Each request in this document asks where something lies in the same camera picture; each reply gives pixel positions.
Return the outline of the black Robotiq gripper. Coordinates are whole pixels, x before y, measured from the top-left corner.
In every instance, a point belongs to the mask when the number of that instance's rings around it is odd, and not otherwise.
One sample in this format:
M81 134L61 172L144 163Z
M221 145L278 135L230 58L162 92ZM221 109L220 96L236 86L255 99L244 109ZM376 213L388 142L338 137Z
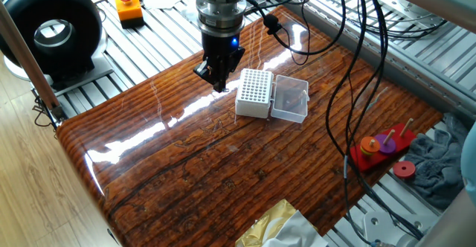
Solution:
M203 58L193 72L213 86L216 92L226 90L226 81L230 73L239 65L245 49L239 44L239 34L227 37L202 33ZM226 57L224 74L220 65L212 57Z

